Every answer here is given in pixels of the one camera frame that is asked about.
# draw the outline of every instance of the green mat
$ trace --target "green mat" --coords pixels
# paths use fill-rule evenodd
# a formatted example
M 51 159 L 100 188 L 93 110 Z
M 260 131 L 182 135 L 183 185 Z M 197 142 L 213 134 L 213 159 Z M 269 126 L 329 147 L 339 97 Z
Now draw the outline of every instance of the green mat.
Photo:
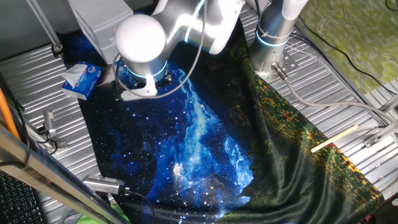
M 385 0 L 309 0 L 301 13 L 305 23 L 326 41 L 346 52 L 361 70 L 382 84 L 398 78 L 398 12 L 388 10 Z M 389 6 L 396 8 L 395 0 Z M 343 54 L 333 50 L 297 25 L 362 92 L 379 85 L 357 72 Z

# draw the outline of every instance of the tissue box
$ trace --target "tissue box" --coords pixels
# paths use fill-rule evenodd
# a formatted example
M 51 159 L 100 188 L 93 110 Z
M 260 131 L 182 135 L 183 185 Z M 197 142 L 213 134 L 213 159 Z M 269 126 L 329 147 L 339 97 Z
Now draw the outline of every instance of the tissue box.
M 81 74 L 74 88 L 72 88 L 68 81 L 65 81 L 62 90 L 68 95 L 87 100 L 100 78 L 102 70 L 98 66 L 86 62 L 78 62 L 77 64 L 87 65 L 86 70 Z

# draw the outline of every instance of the metal clamp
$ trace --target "metal clamp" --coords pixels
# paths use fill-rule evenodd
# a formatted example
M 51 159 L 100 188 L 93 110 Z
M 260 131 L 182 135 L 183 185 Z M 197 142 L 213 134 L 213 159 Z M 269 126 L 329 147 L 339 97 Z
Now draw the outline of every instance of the metal clamp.
M 396 132 L 398 132 L 398 121 L 395 121 L 383 128 L 381 131 L 366 140 L 364 144 L 367 148 L 370 148 L 374 144 L 381 142 L 384 138 L 389 137 L 392 134 L 395 134 L 396 137 L 398 137 Z

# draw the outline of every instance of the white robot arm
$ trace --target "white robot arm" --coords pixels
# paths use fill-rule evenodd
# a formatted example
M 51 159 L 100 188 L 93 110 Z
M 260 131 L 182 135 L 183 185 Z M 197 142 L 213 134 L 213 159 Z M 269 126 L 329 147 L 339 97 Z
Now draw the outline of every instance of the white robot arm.
M 135 80 L 146 82 L 153 89 L 154 82 L 166 75 L 167 59 L 179 42 L 199 45 L 205 1 L 207 17 L 202 50 L 218 54 L 235 27 L 245 4 L 243 0 L 160 0 L 151 16 L 138 14 L 121 23 L 115 33 L 115 43 Z M 265 8 L 257 28 L 259 36 L 252 46 L 253 67 L 257 73 L 271 70 L 272 62 L 282 58 L 285 41 L 307 1 L 274 0 Z M 148 90 L 133 91 L 145 94 Z M 147 96 L 156 94 L 156 90 L 149 91 Z M 122 98 L 138 99 L 126 93 Z

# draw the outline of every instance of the metal grid table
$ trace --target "metal grid table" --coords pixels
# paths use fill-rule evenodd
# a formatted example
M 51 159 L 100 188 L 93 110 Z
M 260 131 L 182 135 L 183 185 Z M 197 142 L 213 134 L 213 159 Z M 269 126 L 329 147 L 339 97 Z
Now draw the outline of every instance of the metal grid table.
M 255 38 L 257 14 L 249 5 L 245 5 L 240 17 L 248 44 L 251 44 Z M 358 101 L 340 81 L 337 73 L 324 66 L 325 63 L 319 56 L 314 57 L 316 53 L 307 44 L 290 39 L 288 45 L 302 51 L 288 48 L 289 54 L 298 63 L 298 70 L 289 74 L 289 77 L 299 95 L 306 100 L 320 103 Z M 64 82 L 61 75 L 66 72 L 66 68 L 60 58 L 52 55 L 51 46 L 0 62 L 0 71 L 16 98 L 26 108 L 24 115 L 35 127 L 44 122 L 44 109 L 53 110 L 57 125 L 57 133 L 53 138 L 68 144 L 67 149 L 58 150 L 54 157 L 80 179 L 88 174 L 99 175 L 93 146 L 78 101 L 65 95 L 60 89 Z M 394 139 L 387 138 L 369 149 L 363 144 L 370 135 L 379 131 L 379 123 L 371 114 L 349 106 L 306 107 L 297 102 L 282 80 L 275 80 L 270 84 L 328 137 L 353 124 L 359 124 L 355 133 L 335 144 L 385 198 L 398 192 L 398 145 Z M 391 84 L 398 87 L 397 81 Z M 389 99 L 382 101 L 382 93 L 379 90 L 374 94 L 380 103 Z M 59 221 L 65 206 L 44 194 L 40 194 L 40 198 L 49 223 Z

